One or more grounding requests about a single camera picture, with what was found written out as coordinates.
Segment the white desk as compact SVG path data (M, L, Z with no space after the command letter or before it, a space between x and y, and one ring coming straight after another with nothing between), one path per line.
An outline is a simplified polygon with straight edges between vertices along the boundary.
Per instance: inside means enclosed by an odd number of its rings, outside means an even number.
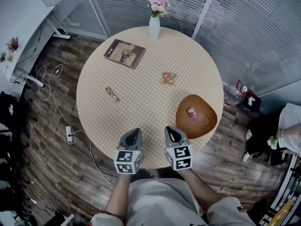
M54 24L47 19L52 12L54 6L42 6L39 8L29 8L25 6L17 6L16 8L0 8L0 53L8 52L7 43L11 38L18 38L19 47L13 54L12 61L5 60L0 63L5 78L9 81L14 73L17 62L24 51L27 43L34 35L38 27L43 21L54 31L54 37L69 39L69 35L61 34Z

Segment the person's white clothing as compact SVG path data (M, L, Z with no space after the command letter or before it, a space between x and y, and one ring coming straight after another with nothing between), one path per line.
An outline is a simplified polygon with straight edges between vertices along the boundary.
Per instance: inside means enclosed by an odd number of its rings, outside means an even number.
M207 220L186 182L143 179L130 184L127 218L98 213L89 226L256 226L237 198L223 198L209 207Z

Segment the brown book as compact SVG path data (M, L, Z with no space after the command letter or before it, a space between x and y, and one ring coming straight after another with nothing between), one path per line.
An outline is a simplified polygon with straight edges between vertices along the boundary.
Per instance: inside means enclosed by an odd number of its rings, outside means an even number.
M104 54L106 59L135 69L145 53L145 48L115 39Z

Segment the person's left forearm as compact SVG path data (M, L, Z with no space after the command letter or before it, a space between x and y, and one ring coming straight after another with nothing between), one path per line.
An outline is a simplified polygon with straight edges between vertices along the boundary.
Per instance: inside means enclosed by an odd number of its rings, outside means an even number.
M105 211L116 216L125 223L128 214L129 186L131 183L130 174L119 174L118 180L113 187Z

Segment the person's right forearm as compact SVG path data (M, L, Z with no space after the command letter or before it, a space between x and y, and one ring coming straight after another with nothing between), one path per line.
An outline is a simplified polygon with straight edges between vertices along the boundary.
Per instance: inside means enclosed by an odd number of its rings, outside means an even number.
M205 181L203 181L193 170L181 170L181 176L188 184L192 194L198 202L201 209L208 216L208 209L222 199L222 196L213 190Z

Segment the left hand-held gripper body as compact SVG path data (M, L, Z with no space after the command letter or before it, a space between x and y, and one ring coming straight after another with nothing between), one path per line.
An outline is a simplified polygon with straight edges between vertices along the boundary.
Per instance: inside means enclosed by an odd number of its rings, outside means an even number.
M114 165L119 174L136 174L142 164L141 148L128 150L118 148L114 154Z

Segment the white vase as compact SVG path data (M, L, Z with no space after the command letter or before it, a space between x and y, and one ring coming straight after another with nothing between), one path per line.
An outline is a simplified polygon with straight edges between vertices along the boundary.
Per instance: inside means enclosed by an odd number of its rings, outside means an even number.
M153 40L157 40L160 33L160 20L159 17L150 17L149 21L149 36Z

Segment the brown wooden bowl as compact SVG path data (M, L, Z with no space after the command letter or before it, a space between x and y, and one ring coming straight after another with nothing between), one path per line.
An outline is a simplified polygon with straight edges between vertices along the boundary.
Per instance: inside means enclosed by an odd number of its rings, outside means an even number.
M187 110L191 107L195 109L197 119L188 115ZM196 139L213 130L217 124L217 114L200 96L188 95L180 102L175 121L176 127L183 131L187 138Z

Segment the round table with checkered cloth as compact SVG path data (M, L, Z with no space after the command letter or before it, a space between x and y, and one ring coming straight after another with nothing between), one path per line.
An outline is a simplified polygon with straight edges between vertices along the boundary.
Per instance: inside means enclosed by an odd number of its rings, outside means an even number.
M115 39L145 48L135 69L104 57ZM162 73L175 73L174 84L162 83ZM118 103L106 92L107 87L119 98ZM140 128L142 167L155 169L169 166L164 129L175 125L180 102L193 94L203 98L221 118L222 80L206 50L168 28L161 28L159 38L153 40L144 26L119 32L94 50L80 73L76 103L85 133L110 158L120 138Z

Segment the small reddish dried plant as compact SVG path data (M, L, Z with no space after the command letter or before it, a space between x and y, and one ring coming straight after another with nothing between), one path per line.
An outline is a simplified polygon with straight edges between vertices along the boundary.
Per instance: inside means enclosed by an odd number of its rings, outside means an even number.
M6 44L8 51L10 53L14 53L18 47L19 47L19 39L18 37L13 37L9 40L9 42Z

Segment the black office chair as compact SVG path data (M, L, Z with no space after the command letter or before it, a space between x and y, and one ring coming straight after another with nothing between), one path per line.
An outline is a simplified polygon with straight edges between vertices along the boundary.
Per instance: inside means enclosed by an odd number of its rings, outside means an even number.
M8 183L0 186L0 211L13 211L23 217L27 211L23 207L24 189L30 180L22 175L22 169L29 166L22 156L22 144L14 144L10 136L0 134L0 182Z
M30 135L26 129L26 121L28 118L37 122L37 118L28 114L30 105L33 100L31 98L21 98L17 101L16 97L6 94L4 91L0 93L0 125L6 129L0 129L0 134L12 133L20 135L22 132L29 138Z

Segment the pink flower bunch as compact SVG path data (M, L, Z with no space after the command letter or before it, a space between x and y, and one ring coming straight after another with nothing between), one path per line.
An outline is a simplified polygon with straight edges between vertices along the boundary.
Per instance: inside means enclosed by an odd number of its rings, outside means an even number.
M149 7L151 8L151 16L165 16L168 14L168 8L170 7L169 0L148 0Z

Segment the white flower bunch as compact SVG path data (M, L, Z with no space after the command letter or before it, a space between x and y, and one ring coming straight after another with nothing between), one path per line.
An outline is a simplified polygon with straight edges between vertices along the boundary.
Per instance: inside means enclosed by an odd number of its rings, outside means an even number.
M272 150L276 150L277 149L277 145L278 145L278 138L276 136L271 136L268 139L267 143L271 147Z

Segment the orange snack packet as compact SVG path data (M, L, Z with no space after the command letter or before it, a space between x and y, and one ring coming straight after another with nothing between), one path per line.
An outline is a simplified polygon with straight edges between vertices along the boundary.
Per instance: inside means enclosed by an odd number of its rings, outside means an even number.
M174 84L176 76L177 75L175 73L162 73L161 82L165 84Z

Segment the small black bag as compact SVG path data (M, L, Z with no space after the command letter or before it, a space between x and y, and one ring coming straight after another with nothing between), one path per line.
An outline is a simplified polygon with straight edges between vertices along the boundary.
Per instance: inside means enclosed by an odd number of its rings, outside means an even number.
M261 99L252 94L250 97L245 97L242 103L237 105L237 108L245 112L258 113L261 108Z

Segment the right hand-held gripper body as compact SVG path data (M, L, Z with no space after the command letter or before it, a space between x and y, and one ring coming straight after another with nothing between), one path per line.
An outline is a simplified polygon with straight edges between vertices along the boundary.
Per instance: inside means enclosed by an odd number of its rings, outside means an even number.
M166 149L166 158L175 171L191 169L193 148L191 145L169 147Z

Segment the black metal shelf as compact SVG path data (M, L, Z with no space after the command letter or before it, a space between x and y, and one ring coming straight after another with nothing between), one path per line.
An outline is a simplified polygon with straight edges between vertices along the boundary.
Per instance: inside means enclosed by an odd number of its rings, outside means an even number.
M267 212L261 218L259 225L267 226L276 213L289 201L294 204L280 226L292 226L301 222L301 157L293 155L284 180Z

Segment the long red snack bar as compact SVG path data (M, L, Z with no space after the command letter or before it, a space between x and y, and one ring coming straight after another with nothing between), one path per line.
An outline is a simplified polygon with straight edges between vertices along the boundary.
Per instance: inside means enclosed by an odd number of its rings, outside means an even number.
M115 103L119 102L119 98L116 96L116 94L112 91L110 87L107 87L105 90Z

